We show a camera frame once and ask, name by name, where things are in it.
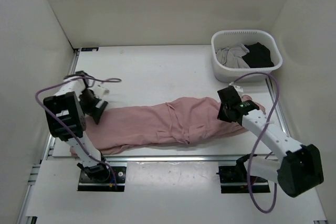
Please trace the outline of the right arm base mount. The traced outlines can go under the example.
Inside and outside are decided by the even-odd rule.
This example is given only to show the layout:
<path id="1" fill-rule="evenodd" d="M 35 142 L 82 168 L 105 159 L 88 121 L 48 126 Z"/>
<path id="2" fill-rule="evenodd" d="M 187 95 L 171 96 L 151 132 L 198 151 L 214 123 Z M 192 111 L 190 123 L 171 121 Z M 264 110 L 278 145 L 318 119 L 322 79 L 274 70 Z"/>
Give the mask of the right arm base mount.
<path id="1" fill-rule="evenodd" d="M 247 181 L 247 169 L 245 164 L 249 160 L 249 154 L 238 158 L 233 165 L 220 164 L 218 167 L 220 188 L 222 194 L 243 194 L 249 193 Z M 268 181 L 250 176 L 251 188 L 253 193 L 269 193 L 270 188 Z"/>

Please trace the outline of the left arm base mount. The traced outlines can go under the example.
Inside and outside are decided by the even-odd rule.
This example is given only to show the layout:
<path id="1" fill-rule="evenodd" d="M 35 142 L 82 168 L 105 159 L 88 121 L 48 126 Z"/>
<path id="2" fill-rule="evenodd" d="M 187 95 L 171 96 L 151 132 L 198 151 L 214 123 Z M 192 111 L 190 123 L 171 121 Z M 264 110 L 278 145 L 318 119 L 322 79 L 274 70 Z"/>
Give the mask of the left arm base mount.
<path id="1" fill-rule="evenodd" d="M 77 191 L 97 192 L 124 192 L 127 175 L 126 166 L 112 166 L 115 177 L 107 170 L 106 176 L 102 178 L 90 178 L 84 171 L 80 172 Z"/>

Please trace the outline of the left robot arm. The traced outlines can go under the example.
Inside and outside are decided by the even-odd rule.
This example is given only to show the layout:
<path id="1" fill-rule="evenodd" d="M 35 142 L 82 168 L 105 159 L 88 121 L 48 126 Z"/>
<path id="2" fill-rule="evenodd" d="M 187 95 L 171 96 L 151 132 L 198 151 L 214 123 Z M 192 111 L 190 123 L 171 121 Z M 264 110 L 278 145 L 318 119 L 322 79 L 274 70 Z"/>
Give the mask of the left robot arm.
<path id="1" fill-rule="evenodd" d="M 106 90 L 99 87 L 95 93 L 89 80 L 95 81 L 95 78 L 84 71 L 77 71 L 65 76 L 62 83 L 37 91 L 35 99 L 46 112 L 51 135 L 76 151 L 81 159 L 77 166 L 88 177 L 105 182 L 110 176 L 110 169 L 85 132 L 85 116 L 90 116 L 95 124 L 99 124 L 108 105 L 102 98 Z"/>

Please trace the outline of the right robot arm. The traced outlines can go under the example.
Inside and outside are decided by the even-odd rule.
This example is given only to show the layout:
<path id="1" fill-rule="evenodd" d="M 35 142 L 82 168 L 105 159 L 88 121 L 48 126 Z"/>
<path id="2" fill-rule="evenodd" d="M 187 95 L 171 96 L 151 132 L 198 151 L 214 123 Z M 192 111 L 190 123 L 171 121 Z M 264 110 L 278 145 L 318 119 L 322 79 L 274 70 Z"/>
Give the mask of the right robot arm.
<path id="1" fill-rule="evenodd" d="M 252 100 L 243 101 L 233 86 L 217 93 L 220 99 L 217 118 L 238 123 L 252 132 L 278 159 L 274 162 L 255 154 L 242 156 L 236 161 L 233 172 L 240 181 L 260 177 L 278 184 L 292 198 L 323 183 L 320 151 L 315 145 L 303 145 L 278 126 L 267 122 L 258 105 Z"/>

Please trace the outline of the pink trousers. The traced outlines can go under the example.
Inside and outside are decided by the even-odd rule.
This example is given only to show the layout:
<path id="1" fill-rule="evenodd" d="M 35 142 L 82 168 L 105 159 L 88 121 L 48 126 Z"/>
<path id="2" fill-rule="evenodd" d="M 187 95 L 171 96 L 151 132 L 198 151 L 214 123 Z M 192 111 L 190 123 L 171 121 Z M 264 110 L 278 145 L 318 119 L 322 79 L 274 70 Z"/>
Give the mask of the pink trousers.
<path id="1" fill-rule="evenodd" d="M 98 124 L 87 116 L 86 134 L 102 154 L 113 155 L 131 148 L 191 145 L 245 133 L 238 123 L 217 118 L 220 105 L 209 97 L 182 97 L 153 106 L 112 108 L 103 112 Z"/>

